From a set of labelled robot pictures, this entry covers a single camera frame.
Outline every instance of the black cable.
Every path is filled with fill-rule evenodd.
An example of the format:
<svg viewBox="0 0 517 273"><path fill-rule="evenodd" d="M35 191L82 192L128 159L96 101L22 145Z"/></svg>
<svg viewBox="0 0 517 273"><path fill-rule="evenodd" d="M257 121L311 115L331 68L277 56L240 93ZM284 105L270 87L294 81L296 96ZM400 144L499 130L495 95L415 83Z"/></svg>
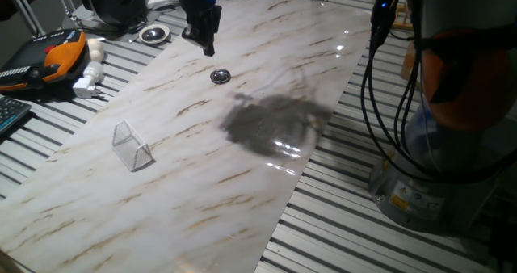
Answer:
<svg viewBox="0 0 517 273"><path fill-rule="evenodd" d="M389 34L391 36L393 36L395 39L398 39L398 40L414 40L414 37L413 36L409 36L409 37L406 37L406 38L402 38L401 36L397 36L395 34L393 34L392 31L389 31Z"/></svg>
<svg viewBox="0 0 517 273"><path fill-rule="evenodd" d="M412 77L410 79L410 82L408 83L408 85L410 86L409 89L408 89L408 91L410 92L410 97L414 93L414 88L416 86L416 78L418 76L418 67L420 66L421 61L422 61L422 58L421 58L422 52L421 52L420 48L418 47L419 38L421 38L421 30L420 30L420 26L421 26L421 24L420 24L421 20L420 19L421 18L420 18L420 14L421 14L422 0L414 0L414 6L415 5L417 5L417 6L414 8L414 10L416 10L416 12L414 12L414 22L415 22L414 25L418 25L415 28L415 40L417 41L415 48L417 49L417 56L415 58L415 63L414 63L414 72L412 73ZM373 38L374 38L375 35L376 35L376 30L373 30L372 31L372 40L371 41L376 41L376 42L379 42L379 41L382 42L383 41L382 38L376 38L376 40L374 40ZM419 163L415 162L410 157L410 155L407 155L405 153L405 151L403 149L401 149L401 147L399 145L395 145L394 144L394 140L391 137L391 135L389 134L387 128L385 127L385 125L384 125L384 123L383 123L383 121L381 119L379 110L378 110L378 108L376 106L375 95L373 94L373 87L372 87L372 84L373 84L372 69L373 69L373 58L375 57L377 49L378 49L378 46L374 46L371 43L371 45L370 45L370 57L368 59L367 68L366 68L365 73L364 73L363 84L361 86L361 96L360 96L361 106L362 106L362 112L363 112L365 123L367 125L368 132L370 133L370 135L371 135L375 145L377 146L377 148L379 149L379 151L381 152L383 157L386 159L386 161L388 161L395 169L397 169L399 172L401 172L402 174L404 174L404 175L406 175L406 176L408 176L408 177L410 177L412 179L417 179L419 181L423 181L423 182L427 182L427 183L469 184L469 183L479 183L479 182L482 182L482 181L486 181L487 179L490 179L490 178L494 177L500 171L507 169L509 166L514 164L515 161L517 161L517 149L515 149L510 154L508 154L506 157L504 157L502 160L500 160L498 162L495 162L495 163L493 163L493 164L491 164L491 165L489 165L487 167L484 167L484 168L482 168L480 170L473 171L473 172L467 172L467 173L456 173L456 172L440 173L440 172L437 172L437 171L429 170L426 167L421 166ZM402 155L404 157L405 160L407 160L415 168L421 170L421 172L423 172L425 175L427 175L428 177L431 177L431 178L423 178L423 177L415 176L415 175L412 175L411 173L403 170L401 167L397 166L394 163L394 161L388 156L388 154L380 146L379 141L377 140L375 134L373 133L372 126L371 126L370 121L368 119L367 109L366 109L366 106L365 106L365 91L366 91L366 83L367 82L368 82L368 89L369 89L369 92L370 92L370 99L372 101L372 106L373 106L373 110L374 110L375 116L376 116L377 120L379 121L380 127L381 127L383 133L388 138L390 144L392 144L394 146L394 148L398 151L398 153L400 155ZM406 104L405 115L406 115L406 113L409 114L409 112L408 112L409 107L410 107L410 99L408 99L408 104Z"/></svg>

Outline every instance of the white marble surface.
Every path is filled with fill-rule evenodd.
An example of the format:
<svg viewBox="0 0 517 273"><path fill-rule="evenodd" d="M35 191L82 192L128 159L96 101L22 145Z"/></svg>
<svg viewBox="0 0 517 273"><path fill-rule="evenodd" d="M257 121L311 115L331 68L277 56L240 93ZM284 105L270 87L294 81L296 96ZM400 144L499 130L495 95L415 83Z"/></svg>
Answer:
<svg viewBox="0 0 517 273"><path fill-rule="evenodd" d="M216 56L176 40L18 192L0 249L44 272L253 272L368 38L368 15L220 0ZM233 79L214 85L209 74ZM156 162L111 151L127 120Z"/></svg>

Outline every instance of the metal washer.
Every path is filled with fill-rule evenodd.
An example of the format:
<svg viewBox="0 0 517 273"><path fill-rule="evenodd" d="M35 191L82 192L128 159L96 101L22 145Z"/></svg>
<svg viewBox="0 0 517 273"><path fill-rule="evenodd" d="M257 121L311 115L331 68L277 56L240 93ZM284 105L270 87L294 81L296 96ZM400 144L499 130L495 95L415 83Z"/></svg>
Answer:
<svg viewBox="0 0 517 273"><path fill-rule="evenodd" d="M225 84L232 79L232 75L228 70L218 69L210 74L210 79L216 84Z"/></svg>

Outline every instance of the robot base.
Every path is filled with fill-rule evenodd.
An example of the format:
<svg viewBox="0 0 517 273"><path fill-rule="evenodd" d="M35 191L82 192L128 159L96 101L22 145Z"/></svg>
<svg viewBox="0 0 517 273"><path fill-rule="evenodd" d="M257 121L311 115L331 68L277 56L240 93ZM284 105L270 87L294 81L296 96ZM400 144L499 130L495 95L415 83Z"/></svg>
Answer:
<svg viewBox="0 0 517 273"><path fill-rule="evenodd" d="M421 106L415 112L406 129L408 150L416 162L429 169L435 169L433 162L436 162L442 170L468 171L501 157L484 145L489 132L466 133L444 128L427 110L424 115L423 108ZM431 149L427 147L424 116ZM389 219L420 232L464 232L476 219L498 181L497 177L489 177L473 184L437 183L402 155L394 153L392 160L419 180L404 175L381 159L370 174L369 193Z"/></svg>

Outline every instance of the black circular object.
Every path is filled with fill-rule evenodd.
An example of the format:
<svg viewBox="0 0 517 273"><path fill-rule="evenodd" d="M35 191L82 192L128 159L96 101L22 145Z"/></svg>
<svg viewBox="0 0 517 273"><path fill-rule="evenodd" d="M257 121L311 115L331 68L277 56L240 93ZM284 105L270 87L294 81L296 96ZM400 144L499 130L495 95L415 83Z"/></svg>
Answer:
<svg viewBox="0 0 517 273"><path fill-rule="evenodd" d="M145 10L145 0L82 0L90 11L111 26L127 26Z"/></svg>
<svg viewBox="0 0 517 273"><path fill-rule="evenodd" d="M228 70L221 69L212 72L212 74L210 74L210 78L212 79L212 82L216 84L225 84L232 79L232 75Z"/></svg>
<svg viewBox="0 0 517 273"><path fill-rule="evenodd" d="M144 31L142 34L142 39L144 42L152 42L155 40L160 40L165 37L166 33L161 27L155 27Z"/></svg>

